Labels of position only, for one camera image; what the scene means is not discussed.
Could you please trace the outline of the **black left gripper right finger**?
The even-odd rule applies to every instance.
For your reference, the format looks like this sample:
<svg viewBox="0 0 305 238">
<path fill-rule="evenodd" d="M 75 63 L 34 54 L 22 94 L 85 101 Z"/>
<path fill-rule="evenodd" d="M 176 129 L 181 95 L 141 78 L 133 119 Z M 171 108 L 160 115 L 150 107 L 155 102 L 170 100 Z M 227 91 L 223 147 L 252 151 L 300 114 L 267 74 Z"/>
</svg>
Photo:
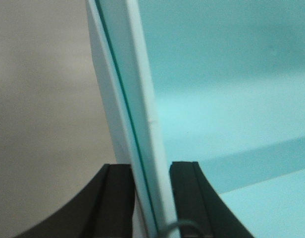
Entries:
<svg viewBox="0 0 305 238">
<path fill-rule="evenodd" d="M 180 228 L 182 238 L 252 238 L 213 189 L 197 162 L 173 162 L 170 178 L 178 220 L 196 224 Z"/>
</svg>

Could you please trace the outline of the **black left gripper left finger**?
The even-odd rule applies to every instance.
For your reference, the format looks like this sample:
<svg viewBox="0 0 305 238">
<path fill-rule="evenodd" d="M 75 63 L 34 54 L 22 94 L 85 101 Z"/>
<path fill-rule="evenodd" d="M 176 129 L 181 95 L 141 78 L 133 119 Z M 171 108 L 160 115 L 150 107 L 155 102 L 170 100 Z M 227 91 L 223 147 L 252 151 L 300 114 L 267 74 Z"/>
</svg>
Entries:
<svg viewBox="0 0 305 238">
<path fill-rule="evenodd" d="M 20 238 L 130 238 L 135 184 L 129 164 L 105 164 L 67 204 Z"/>
</svg>

